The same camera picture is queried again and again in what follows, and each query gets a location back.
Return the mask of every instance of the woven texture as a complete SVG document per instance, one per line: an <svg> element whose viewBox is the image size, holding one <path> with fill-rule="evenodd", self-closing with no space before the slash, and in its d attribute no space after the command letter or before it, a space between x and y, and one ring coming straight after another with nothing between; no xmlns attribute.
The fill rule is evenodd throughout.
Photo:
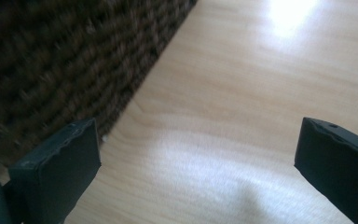
<svg viewBox="0 0 358 224"><path fill-rule="evenodd" d="M195 0L0 0L0 162L67 123L113 126Z"/></svg>

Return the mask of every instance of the dark woven object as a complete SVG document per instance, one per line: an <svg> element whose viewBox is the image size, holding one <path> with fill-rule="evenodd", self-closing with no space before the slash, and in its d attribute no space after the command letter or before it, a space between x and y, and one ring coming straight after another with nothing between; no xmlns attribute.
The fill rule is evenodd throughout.
<svg viewBox="0 0 358 224"><path fill-rule="evenodd" d="M0 0L0 162L74 120L107 133L196 0Z"/></svg>

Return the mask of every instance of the dark brown rug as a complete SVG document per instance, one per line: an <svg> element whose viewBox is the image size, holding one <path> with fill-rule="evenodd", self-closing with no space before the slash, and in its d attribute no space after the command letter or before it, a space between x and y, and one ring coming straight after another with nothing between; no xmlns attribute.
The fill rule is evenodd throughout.
<svg viewBox="0 0 358 224"><path fill-rule="evenodd" d="M67 123L112 128L196 0L0 0L0 162Z"/></svg>

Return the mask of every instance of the table surface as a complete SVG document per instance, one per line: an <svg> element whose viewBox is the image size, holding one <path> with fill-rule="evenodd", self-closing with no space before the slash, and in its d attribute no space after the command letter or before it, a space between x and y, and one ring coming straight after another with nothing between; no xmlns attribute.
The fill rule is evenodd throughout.
<svg viewBox="0 0 358 224"><path fill-rule="evenodd" d="M303 117L358 134L358 1L199 0L65 223L351 223L293 166Z"/></svg>

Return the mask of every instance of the woven mat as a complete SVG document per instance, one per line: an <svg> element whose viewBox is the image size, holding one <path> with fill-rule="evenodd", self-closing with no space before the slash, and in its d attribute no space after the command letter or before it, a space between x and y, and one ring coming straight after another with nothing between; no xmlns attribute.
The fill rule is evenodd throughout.
<svg viewBox="0 0 358 224"><path fill-rule="evenodd" d="M196 0L0 0L0 162L67 123L108 133Z"/></svg>

